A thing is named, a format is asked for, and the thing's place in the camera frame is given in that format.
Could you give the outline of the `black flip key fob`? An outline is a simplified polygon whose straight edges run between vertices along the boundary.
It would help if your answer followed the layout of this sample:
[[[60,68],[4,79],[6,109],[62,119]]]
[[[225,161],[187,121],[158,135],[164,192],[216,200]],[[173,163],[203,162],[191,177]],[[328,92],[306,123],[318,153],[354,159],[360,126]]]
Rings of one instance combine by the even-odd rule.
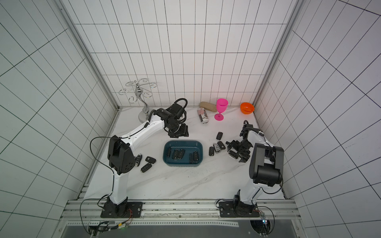
[[[197,151],[194,151],[193,154],[192,154],[192,160],[193,160],[193,163],[198,163],[199,162],[199,154]]]

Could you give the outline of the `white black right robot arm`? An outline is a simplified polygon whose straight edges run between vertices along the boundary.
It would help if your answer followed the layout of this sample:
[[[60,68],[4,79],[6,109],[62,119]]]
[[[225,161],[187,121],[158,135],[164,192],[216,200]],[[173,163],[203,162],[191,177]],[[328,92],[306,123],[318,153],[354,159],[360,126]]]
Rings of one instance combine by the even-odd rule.
[[[276,194],[278,191],[266,191],[276,184],[283,186],[284,150],[269,142],[264,133],[248,121],[244,121],[240,132],[242,141],[227,142],[230,157],[240,163],[249,162],[249,181],[239,189],[232,201],[232,212],[238,217],[258,212],[257,199],[263,194]]]

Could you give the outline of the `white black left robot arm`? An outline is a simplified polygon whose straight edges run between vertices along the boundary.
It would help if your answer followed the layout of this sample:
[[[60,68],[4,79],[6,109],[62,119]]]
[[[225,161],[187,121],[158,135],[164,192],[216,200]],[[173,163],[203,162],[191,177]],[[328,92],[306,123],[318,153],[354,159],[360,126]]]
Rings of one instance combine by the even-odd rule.
[[[136,163],[134,151],[155,133],[164,130],[170,138],[188,137],[186,106],[188,101],[181,98],[167,109],[159,108],[150,112],[148,119],[133,131],[123,136],[112,136],[109,140],[107,159],[113,171],[112,192],[106,197],[103,207],[105,217],[123,217],[129,209],[127,173]]]

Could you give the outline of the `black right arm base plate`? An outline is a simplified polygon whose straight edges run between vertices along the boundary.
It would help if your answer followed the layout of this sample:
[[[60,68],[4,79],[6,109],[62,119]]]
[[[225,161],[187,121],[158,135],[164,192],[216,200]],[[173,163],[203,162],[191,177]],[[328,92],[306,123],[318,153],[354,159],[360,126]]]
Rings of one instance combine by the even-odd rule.
[[[217,208],[222,218],[259,218],[260,214],[253,205],[242,202],[234,204],[233,201],[220,201]]]

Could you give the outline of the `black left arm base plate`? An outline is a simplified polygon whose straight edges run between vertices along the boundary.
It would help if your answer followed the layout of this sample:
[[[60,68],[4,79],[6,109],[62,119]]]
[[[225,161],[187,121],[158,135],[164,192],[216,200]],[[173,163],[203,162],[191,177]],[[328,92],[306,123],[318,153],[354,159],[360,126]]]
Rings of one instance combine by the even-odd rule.
[[[142,202],[122,202],[115,205],[113,202],[108,201],[105,203],[101,212],[101,218],[140,218],[142,212]]]

